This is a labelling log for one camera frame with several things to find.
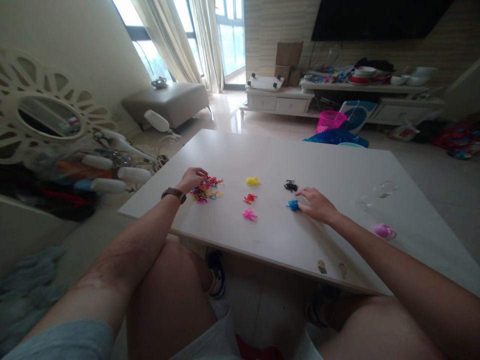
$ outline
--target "sneaker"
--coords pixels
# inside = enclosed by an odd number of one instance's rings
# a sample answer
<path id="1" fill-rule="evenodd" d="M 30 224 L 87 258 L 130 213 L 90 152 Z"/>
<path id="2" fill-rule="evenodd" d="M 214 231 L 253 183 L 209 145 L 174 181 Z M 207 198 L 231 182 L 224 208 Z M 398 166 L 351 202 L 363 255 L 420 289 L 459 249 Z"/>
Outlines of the sneaker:
<path id="1" fill-rule="evenodd" d="M 222 252 L 212 247 L 207 247 L 205 261 L 213 275 L 216 276 L 215 285 L 209 293 L 212 299 L 218 300 L 225 295 L 227 284 L 225 283 L 225 270 L 222 264 Z"/>
<path id="2" fill-rule="evenodd" d="M 342 293 L 337 287 L 320 285 L 313 295 L 313 298 L 305 305 L 305 318 L 317 328 L 329 328 L 325 321 L 322 321 L 322 307 L 326 302 L 338 299 Z"/>

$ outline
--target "wristwatch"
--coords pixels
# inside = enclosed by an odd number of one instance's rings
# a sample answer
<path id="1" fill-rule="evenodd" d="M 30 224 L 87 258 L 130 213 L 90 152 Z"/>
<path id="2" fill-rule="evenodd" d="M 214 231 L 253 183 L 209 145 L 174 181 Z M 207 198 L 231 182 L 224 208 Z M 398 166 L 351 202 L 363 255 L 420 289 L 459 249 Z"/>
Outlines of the wristwatch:
<path id="1" fill-rule="evenodd" d="M 185 200 L 187 200 L 187 195 L 185 195 L 183 192 L 173 187 L 169 187 L 168 189 L 166 189 L 161 195 L 161 198 L 163 199 L 167 194 L 175 195 L 177 198 L 179 198 L 180 205 L 182 205 L 185 202 Z"/>

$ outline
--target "round mirror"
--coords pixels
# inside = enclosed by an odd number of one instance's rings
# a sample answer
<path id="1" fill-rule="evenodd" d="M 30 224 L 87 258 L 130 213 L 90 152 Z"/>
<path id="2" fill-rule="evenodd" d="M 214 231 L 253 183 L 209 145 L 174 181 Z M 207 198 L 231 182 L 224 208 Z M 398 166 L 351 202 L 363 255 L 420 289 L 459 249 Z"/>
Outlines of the round mirror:
<path id="1" fill-rule="evenodd" d="M 82 130 L 83 122 L 59 101 L 29 96 L 18 105 L 23 123 L 38 133 L 55 138 L 72 138 Z"/>

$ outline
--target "hand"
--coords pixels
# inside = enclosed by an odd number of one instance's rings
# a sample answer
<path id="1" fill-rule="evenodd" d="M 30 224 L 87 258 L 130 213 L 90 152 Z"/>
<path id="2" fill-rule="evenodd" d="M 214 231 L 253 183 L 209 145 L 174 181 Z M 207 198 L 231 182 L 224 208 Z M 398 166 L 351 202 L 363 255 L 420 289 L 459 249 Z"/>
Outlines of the hand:
<path id="1" fill-rule="evenodd" d="M 298 202 L 298 207 L 305 214 L 319 222 L 330 224 L 340 212 L 335 206 L 314 187 L 306 187 L 295 194 L 303 195 L 308 200 L 308 205 Z"/>
<path id="2" fill-rule="evenodd" d="M 175 189 L 180 190 L 184 194 L 188 194 L 190 190 L 196 188 L 202 181 L 207 180 L 209 173 L 201 167 L 189 167 L 183 174 L 180 182 Z"/>

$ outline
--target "cardboard box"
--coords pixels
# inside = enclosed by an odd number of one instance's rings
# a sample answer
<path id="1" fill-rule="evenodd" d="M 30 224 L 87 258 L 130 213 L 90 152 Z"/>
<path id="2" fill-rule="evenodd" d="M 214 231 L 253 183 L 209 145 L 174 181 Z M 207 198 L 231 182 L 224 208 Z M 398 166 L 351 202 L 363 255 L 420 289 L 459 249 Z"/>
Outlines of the cardboard box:
<path id="1" fill-rule="evenodd" d="M 275 77 L 280 75 L 282 78 L 285 78 L 282 84 L 283 87 L 289 85 L 290 68 L 291 66 L 275 65 Z"/>
<path id="2" fill-rule="evenodd" d="M 300 82 L 300 76 L 302 76 L 302 69 L 299 67 L 295 67 L 290 71 L 290 78 L 288 79 L 288 86 L 291 87 L 298 87 Z"/>
<path id="3" fill-rule="evenodd" d="M 279 42 L 276 44 L 275 65 L 297 66 L 304 42 Z"/>

